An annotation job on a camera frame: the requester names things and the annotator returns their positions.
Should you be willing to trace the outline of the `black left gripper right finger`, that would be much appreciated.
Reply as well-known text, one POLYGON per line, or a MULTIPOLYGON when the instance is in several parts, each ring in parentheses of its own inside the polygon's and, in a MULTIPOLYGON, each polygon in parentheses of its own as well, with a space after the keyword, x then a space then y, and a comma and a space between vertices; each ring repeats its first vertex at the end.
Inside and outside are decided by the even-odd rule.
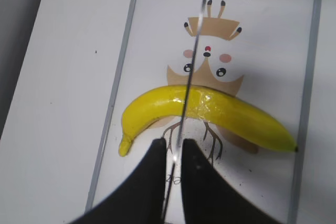
POLYGON ((182 147, 181 190, 186 223, 279 222, 223 179, 190 138, 182 147))

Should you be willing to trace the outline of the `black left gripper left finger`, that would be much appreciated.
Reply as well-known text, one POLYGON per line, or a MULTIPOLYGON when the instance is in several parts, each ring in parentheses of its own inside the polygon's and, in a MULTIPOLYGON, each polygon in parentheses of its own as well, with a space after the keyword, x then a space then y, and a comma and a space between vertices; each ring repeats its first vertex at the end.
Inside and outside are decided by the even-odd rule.
POLYGON ((157 138, 126 180, 73 223, 163 223, 165 183, 166 140, 157 138))

